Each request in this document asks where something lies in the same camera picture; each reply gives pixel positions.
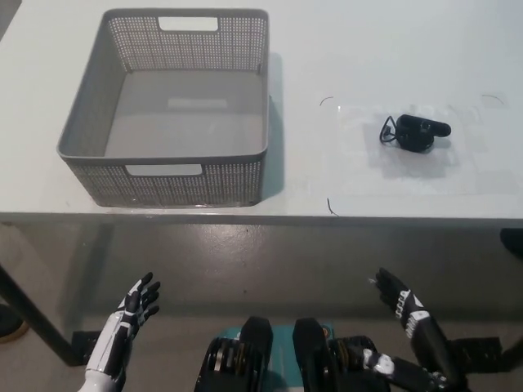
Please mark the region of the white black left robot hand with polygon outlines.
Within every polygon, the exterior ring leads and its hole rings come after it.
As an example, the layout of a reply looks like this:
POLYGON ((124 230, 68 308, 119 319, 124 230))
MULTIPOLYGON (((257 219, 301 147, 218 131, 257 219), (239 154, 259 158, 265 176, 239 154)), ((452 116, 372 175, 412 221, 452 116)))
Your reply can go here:
POLYGON ((108 317, 99 335, 86 371, 98 372, 117 381, 126 371, 133 341, 140 328, 159 312, 160 282, 153 273, 140 278, 127 292, 116 310, 108 317))

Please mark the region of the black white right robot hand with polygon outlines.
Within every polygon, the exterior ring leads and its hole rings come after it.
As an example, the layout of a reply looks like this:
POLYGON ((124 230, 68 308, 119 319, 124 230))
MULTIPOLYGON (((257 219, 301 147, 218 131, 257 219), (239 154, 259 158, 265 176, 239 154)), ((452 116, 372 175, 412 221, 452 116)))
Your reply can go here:
POLYGON ((418 362, 364 349, 363 368, 407 391, 467 391, 449 340, 413 291, 384 268, 376 273, 375 286, 400 321, 418 362))

